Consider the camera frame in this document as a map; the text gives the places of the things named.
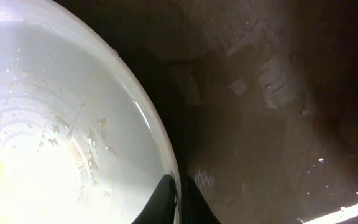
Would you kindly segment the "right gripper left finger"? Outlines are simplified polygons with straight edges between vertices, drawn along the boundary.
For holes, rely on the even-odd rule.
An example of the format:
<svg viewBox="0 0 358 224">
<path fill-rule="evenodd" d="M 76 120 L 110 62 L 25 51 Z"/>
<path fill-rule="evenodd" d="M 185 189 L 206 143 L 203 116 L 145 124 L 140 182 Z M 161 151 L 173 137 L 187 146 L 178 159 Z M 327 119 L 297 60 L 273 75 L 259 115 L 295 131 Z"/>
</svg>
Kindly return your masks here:
<svg viewBox="0 0 358 224">
<path fill-rule="evenodd" d="M 132 224 L 173 224 L 177 190 L 173 177 L 165 174 Z"/>
</svg>

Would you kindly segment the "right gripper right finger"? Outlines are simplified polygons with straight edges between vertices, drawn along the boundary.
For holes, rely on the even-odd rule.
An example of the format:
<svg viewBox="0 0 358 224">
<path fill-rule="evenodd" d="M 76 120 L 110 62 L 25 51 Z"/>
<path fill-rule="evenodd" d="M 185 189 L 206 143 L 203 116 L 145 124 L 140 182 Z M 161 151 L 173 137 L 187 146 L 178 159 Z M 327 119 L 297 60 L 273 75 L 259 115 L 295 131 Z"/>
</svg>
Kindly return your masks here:
<svg viewBox="0 0 358 224">
<path fill-rule="evenodd" d="M 182 192 L 183 222 L 185 224 L 221 224 L 190 176 L 184 179 Z"/>
</svg>

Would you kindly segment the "light grey plate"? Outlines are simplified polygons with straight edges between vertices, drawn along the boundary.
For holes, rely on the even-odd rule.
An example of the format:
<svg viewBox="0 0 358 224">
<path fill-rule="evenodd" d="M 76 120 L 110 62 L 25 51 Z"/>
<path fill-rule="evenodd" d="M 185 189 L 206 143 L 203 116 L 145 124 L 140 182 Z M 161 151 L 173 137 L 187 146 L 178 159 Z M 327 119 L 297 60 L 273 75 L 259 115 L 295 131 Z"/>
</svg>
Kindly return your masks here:
<svg viewBox="0 0 358 224">
<path fill-rule="evenodd" d="M 54 1 L 0 1 L 0 223 L 132 223 L 177 162 L 118 53 Z"/>
</svg>

